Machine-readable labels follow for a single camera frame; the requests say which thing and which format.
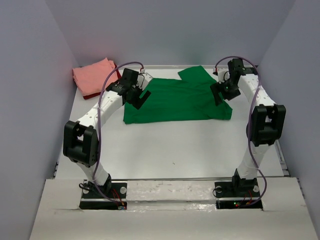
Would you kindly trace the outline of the green t shirt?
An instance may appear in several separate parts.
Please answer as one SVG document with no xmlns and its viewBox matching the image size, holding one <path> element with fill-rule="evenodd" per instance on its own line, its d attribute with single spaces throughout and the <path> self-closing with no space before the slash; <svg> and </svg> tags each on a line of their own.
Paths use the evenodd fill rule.
<svg viewBox="0 0 320 240">
<path fill-rule="evenodd" d="M 177 74 L 180 79 L 153 78 L 144 91 L 151 94 L 140 109 L 124 105 L 123 122 L 130 125 L 232 118 L 233 109 L 225 101 L 216 106 L 210 86 L 217 81 L 202 66 Z"/>
</svg>

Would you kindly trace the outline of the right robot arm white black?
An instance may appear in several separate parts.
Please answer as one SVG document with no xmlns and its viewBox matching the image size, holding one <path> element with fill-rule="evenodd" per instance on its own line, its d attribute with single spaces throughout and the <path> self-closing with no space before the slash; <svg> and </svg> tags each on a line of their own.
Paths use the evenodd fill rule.
<svg viewBox="0 0 320 240">
<path fill-rule="evenodd" d="M 231 181 L 215 183 L 213 195 L 217 199 L 255 198 L 259 201 L 265 190 L 259 190 L 260 165 L 274 143 L 281 137 L 286 107 L 277 104 L 260 82 L 257 67 L 240 56 L 227 56 L 227 70 L 214 67 L 218 81 L 210 86 L 216 106 L 244 93 L 250 104 L 246 125 L 247 149 Z"/>
</svg>

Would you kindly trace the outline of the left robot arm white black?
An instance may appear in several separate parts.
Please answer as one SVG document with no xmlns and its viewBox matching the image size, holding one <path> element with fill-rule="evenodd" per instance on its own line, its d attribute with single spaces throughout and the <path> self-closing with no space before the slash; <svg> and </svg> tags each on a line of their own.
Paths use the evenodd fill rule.
<svg viewBox="0 0 320 240">
<path fill-rule="evenodd" d="M 147 74 L 144 70 L 125 68 L 120 79 L 104 84 L 98 102 L 77 121 L 69 120 L 64 126 L 62 153 L 77 164 L 87 177 L 81 188 L 106 198 L 112 189 L 111 175 L 100 162 L 102 126 L 124 104 L 137 110 L 151 92 L 146 90 Z"/>
</svg>

